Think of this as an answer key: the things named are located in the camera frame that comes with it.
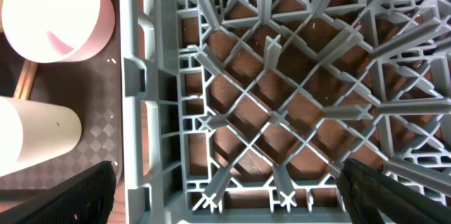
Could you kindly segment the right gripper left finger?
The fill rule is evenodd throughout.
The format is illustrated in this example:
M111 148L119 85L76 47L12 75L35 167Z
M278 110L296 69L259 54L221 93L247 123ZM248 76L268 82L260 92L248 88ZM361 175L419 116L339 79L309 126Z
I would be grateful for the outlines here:
M1 213L7 223L106 223L113 209L116 174L102 161Z

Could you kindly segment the white green cup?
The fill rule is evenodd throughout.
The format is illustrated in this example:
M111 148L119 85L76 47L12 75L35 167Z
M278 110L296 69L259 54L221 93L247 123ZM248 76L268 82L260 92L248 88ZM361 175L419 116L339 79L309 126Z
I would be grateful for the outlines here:
M80 119L70 108L1 97L1 175L68 153L81 134Z

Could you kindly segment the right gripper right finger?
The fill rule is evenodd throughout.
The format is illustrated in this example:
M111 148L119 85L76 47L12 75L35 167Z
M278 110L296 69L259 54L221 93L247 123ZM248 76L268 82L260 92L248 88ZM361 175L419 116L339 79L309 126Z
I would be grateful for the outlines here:
M337 179L351 221L383 223L384 213L395 223L449 223L450 208L349 158Z

